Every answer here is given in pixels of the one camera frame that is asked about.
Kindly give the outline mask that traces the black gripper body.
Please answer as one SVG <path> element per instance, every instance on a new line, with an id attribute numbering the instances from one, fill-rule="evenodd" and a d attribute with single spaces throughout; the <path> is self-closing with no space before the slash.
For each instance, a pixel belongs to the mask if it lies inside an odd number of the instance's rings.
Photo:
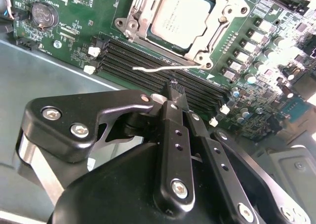
<path id="1" fill-rule="evenodd" d="M 215 177 L 192 160 L 195 203 L 185 213 L 158 206 L 158 146 L 148 144 L 74 181 L 59 198 L 52 224 L 225 224 Z"/>

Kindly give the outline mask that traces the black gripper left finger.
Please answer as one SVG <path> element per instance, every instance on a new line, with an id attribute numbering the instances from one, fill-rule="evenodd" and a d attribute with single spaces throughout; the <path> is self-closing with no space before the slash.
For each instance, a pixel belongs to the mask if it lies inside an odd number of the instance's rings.
<path id="1" fill-rule="evenodd" d="M 133 148 L 158 146 L 158 206 L 179 212 L 195 203 L 189 130 L 176 81 L 161 93 L 118 90 L 37 98 L 24 111 L 16 153 L 54 208 L 77 179 Z"/>

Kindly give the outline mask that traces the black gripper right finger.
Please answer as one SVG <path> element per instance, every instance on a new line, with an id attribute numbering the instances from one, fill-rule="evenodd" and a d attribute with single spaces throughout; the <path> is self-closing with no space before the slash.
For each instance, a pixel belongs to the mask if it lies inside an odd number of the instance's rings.
<path id="1" fill-rule="evenodd" d="M 179 88 L 179 105 L 186 112 L 192 150 L 219 186 L 224 223 L 311 223 L 305 210 L 223 130 L 208 132 L 199 116 L 189 110 L 183 87 Z"/>

